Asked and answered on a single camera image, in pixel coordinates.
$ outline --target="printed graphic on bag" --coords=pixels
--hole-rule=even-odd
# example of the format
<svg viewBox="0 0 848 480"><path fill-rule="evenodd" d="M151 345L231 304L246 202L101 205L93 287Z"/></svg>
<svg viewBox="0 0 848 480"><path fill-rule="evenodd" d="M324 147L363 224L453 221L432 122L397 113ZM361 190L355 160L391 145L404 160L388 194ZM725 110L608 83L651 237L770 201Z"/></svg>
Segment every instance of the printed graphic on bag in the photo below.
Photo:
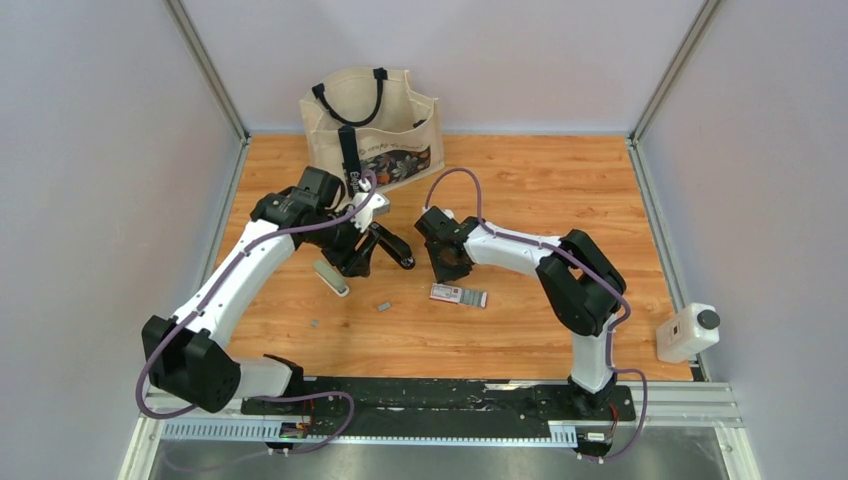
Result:
<svg viewBox="0 0 848 480"><path fill-rule="evenodd" d="M430 167L430 147L421 152L391 150L361 160L363 170L377 174L377 186L397 183Z"/></svg>

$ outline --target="label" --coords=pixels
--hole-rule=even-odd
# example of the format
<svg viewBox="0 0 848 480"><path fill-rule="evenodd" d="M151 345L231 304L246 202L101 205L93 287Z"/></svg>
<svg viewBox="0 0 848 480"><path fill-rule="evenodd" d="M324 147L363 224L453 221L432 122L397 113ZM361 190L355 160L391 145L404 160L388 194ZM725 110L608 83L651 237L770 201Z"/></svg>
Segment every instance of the label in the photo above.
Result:
<svg viewBox="0 0 848 480"><path fill-rule="evenodd" d="M603 442L606 440L606 437L604 437L603 433L589 432L586 434L586 440L590 442Z"/></svg>
<svg viewBox="0 0 848 480"><path fill-rule="evenodd" d="M486 308L486 300L489 294L479 290L470 290L467 288L452 287L450 285L442 285L434 283L430 289L430 299L439 300L441 302L458 303L462 305L471 305L472 307Z"/></svg>
<svg viewBox="0 0 848 480"><path fill-rule="evenodd" d="M677 340L677 337L682 333L682 327L680 326L680 320L672 323L668 326L668 344L671 345Z"/></svg>

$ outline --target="black cap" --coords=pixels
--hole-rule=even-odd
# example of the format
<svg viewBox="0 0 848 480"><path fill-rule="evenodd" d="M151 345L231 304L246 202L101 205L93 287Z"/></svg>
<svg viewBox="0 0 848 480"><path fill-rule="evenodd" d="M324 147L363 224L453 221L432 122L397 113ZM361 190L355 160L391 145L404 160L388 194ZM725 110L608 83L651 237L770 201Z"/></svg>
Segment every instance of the black cap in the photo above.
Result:
<svg viewBox="0 0 848 480"><path fill-rule="evenodd" d="M712 330L721 323L721 318L713 310L704 310L698 314L698 323L707 330Z"/></svg>

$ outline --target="robotic arm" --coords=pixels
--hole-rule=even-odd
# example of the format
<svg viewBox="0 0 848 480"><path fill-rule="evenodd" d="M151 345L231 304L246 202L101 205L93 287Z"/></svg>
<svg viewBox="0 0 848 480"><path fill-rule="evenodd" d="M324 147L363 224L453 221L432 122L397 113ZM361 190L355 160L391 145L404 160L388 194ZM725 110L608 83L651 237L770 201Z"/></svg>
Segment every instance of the robotic arm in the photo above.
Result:
<svg viewBox="0 0 848 480"><path fill-rule="evenodd" d="M571 252L621 294L627 288L624 279L589 235L580 230L572 230L560 238L515 232L489 222L486 227L476 217L458 223L450 210L438 207L431 207L421 216L415 228L424 236L436 281L462 278L475 264L496 265L538 278L554 314L572 332L574 365L569 380L578 387L579 398L575 398L575 403L585 411L606 404L616 378L606 364L605 329L615 319L620 305L587 275L575 277L572 269L576 266L565 258L509 238L530 240L534 245L557 245Z"/></svg>
<svg viewBox="0 0 848 480"><path fill-rule="evenodd" d="M372 188L367 181L360 183L363 192ZM336 211L331 204L342 187L339 178L307 167L296 187L270 193L256 204L238 243L197 294L170 318L154 315L142 329L149 360L178 324L190 322L150 365L153 386L209 412L221 410L232 398L282 395L293 369L299 367L271 356L233 359L224 348L265 281L303 243L321 248L327 261L346 277L370 274L376 245L404 269L415 266L409 245L373 221L388 212L388 199L379 193L369 199L361 192ZM349 221L311 227L360 206ZM291 233L281 234L282 230Z"/></svg>

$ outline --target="cable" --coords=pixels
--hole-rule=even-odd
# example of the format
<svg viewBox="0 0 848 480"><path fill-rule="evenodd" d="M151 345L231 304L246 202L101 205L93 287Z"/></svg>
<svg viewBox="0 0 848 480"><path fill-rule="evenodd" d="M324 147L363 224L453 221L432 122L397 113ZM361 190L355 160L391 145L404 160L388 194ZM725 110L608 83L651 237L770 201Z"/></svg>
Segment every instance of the cable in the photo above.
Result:
<svg viewBox="0 0 848 480"><path fill-rule="evenodd" d="M612 427L610 427L610 440L615 436L615 429L618 427L618 409L615 408L615 405L612 403L610 405L610 411L612 412Z"/></svg>
<svg viewBox="0 0 848 480"><path fill-rule="evenodd" d="M249 255L254 248L258 247L261 243L272 238L282 237L284 235L291 235L294 233L313 232L315 230L321 230L323 228L328 228L338 225L340 223L344 223L353 218L354 215L362 211L365 206L368 205L368 202L371 201L371 197L373 197L374 194L377 192L377 175L371 170L366 170L363 172L363 174L365 178L371 183L371 189L368 191L368 194L365 196L365 199L362 201L362 203L354 207L352 210L348 210L344 215L326 222L316 223L313 225L302 225L299 227L286 228L283 230L277 230L276 232L266 233L265 235L262 235L253 240L252 242L248 243L247 246L245 246L241 252L239 252L235 257L233 257L233 260L229 264L227 264L226 267L224 267L224 270L221 272L221 275L219 275L218 278L215 279L215 282L212 284L212 286L209 287L209 291L206 292L206 295L197 303L195 309L191 313L186 315L183 321L178 323L176 327L174 327L170 332L168 332L167 335L165 335L165 338L163 338L162 341L159 342L159 345L157 345L153 352L150 354L150 357L147 359L147 362L144 363L144 367L142 367L141 373L138 376L138 381L135 385L135 403L136 405L138 405L138 409L141 410L141 413L156 420L167 420L169 418L179 417L180 415L184 415L197 408L196 405L189 405L174 412L158 413L151 410L144 403L144 380L150 374L150 369L153 368L153 363L162 355L162 352L171 343L171 341L173 341L174 338L181 331L183 331L183 329L185 329L191 322L193 322L200 314L200 312L203 311L204 308L206 308L206 306L209 304L209 302L212 301L212 298L221 288L221 285L224 284L224 281L227 279L227 277L230 276L230 274L233 272L239 262L241 262L242 259Z"/></svg>
<svg viewBox="0 0 848 480"><path fill-rule="evenodd" d="M427 199L424 202L424 209L425 210L430 208L430 198L433 196L433 192L436 190L436 186L439 185L439 182L441 182L443 178L445 178L446 176L448 176L448 175L450 175L451 173L454 173L454 172L467 173L471 177L471 180L474 181L474 186L477 189L477 222L479 222L480 227L482 227L483 230L492 234L495 237L501 237L501 238L504 238L504 239L507 239L507 240L512 240L514 242L523 243L523 244L526 244L526 245L532 245L534 247L544 247L544 248L547 248L548 250L551 250L551 251L557 253L558 255L563 257L564 259L568 260L572 265L574 265L577 268L579 268L580 270L582 270L583 273L588 275L589 278L594 280L598 285L600 285L604 290L606 290L610 295L612 295L613 298L615 298L616 301L622 306L622 308L624 308L624 313L621 315L621 317L619 317L616 320L613 320L607 326L607 332L606 332L607 333L607 342L606 342L607 345L606 345L606 352L605 352L606 353L606 363L607 363L607 367L617 374L633 373L633 374L639 375L639 378L642 380L642 413L639 416L639 423L636 426L636 433L633 435L633 438L631 438L630 441L627 442L627 445L625 445L624 448L622 448L620 451L616 452L613 455L603 457L603 461L606 462L606 461L612 461L612 460L616 460L618 458L621 458L622 456L624 456L624 454L626 454L633 447L633 445L636 443L636 440L642 434L642 429L645 425L645 418L648 415L648 378L645 376L645 374L641 370L639 370L637 368L616 368L615 365L613 364L613 361L612 361L612 337L613 337L613 333L615 332L615 327L621 325L628 318L630 318L630 314L631 314L631 311L632 311L631 308L630 308L630 304L627 302L627 300L624 299L624 296L622 296L620 293L618 293L618 291L615 288L613 288L612 285L607 283L603 278L601 278L600 275L598 275L597 273L592 271L589 267L587 267L585 264L583 264L583 262L578 260L574 255L566 252L565 250L560 248L558 245L552 245L550 243L545 243L545 242L536 242L536 241L533 241L533 240L530 240L530 239L527 239L527 238L524 238L524 237L509 234L509 233L496 232L491 227L489 227L486 224L486 221L483 220L483 189L480 186L480 180L477 178L476 175L474 175L474 172L472 172L471 170L469 170L467 168L455 167L455 168L451 168L449 170L442 172L442 174L439 175L436 178L436 180L433 181L433 185L430 187L430 191L427 192ZM593 457L593 456L590 456L590 455L584 455L584 456L589 458L589 459L593 459L593 460L600 462L599 457Z"/></svg>
<svg viewBox="0 0 848 480"><path fill-rule="evenodd" d="M339 206L342 204L344 200L344 184L340 183L339 188L336 189L336 195L338 196L338 200L336 200L336 204L330 207L330 210L336 211Z"/></svg>
<svg viewBox="0 0 848 480"><path fill-rule="evenodd" d="M283 455L299 455L299 454L311 453L311 452L314 452L316 450L320 450L320 449L326 447L330 442L332 442L333 440L338 438L338 436L341 435L341 433L348 427L348 425L350 425L351 420L353 420L354 403L353 403L353 397L351 397L349 393L347 393L347 392L321 392L321 393L313 393L311 395L303 395L303 396L300 396L300 397L287 397L287 398L255 397L257 400L262 400L263 402L297 403L297 402L306 401L306 400L314 400L316 398L330 398L330 397L334 397L334 396L339 396L339 397L342 397L345 400L347 400L348 405L350 405L350 409L347 412L347 417L345 417L344 422L342 422L342 425L339 428L337 428L335 432L333 432L332 434L327 436L327 438L325 438L324 440L321 440L318 443L309 445L308 447L297 448L297 449L292 449L292 450L288 450L288 449L275 449L275 450L272 450L272 451L261 450L261 451L258 451L258 452L248 453L246 455L235 458L233 460L229 460L226 463L213 465L211 467L190 468L190 467L183 467L181 465L176 465L173 462L171 462L171 460L168 458L167 454L162 455L162 463L167 465L168 468L170 468L172 470L176 470L178 472L182 472L182 473L208 473L208 472L214 472L216 470L221 470L221 469L230 467L232 465L244 462L246 460L252 460L254 458L263 457L263 456L269 455L271 452L279 453L279 454L283 454Z"/></svg>

